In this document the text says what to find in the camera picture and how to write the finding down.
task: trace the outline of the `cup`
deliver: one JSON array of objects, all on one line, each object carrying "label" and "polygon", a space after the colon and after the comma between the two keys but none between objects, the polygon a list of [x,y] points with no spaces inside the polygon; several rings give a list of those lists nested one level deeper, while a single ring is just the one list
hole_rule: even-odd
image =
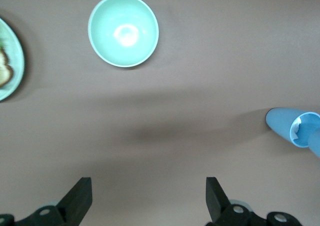
[{"label": "cup", "polygon": [[320,129],[310,135],[308,144],[309,149],[320,158]]},{"label": "cup", "polygon": [[307,148],[311,134],[320,129],[319,114],[295,108],[273,108],[266,114],[265,121],[274,132],[299,148]]}]

